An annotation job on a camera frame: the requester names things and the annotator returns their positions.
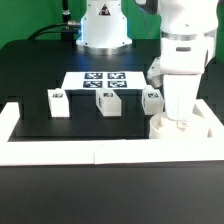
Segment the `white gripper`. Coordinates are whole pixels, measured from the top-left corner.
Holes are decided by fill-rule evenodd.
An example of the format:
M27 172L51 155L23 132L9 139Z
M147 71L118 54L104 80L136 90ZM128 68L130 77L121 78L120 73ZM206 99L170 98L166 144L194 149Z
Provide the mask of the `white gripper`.
M147 80L154 88L163 86L165 111L173 121L188 121L198 93L201 74L166 74L160 69L160 58L156 57L148 72Z

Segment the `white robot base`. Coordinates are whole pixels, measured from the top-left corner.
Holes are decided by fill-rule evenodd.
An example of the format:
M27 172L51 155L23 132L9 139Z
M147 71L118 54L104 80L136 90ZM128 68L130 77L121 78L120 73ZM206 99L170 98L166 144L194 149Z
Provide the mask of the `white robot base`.
M76 45L79 51L97 55L114 55L130 49L132 40L128 37L121 0L86 0Z

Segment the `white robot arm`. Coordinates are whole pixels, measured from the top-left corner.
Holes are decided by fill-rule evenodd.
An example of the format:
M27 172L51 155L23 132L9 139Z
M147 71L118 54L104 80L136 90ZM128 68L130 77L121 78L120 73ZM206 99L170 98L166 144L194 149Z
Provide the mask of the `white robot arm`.
M215 56L219 0L134 1L145 12L161 17L165 110L173 121L188 121L201 75Z

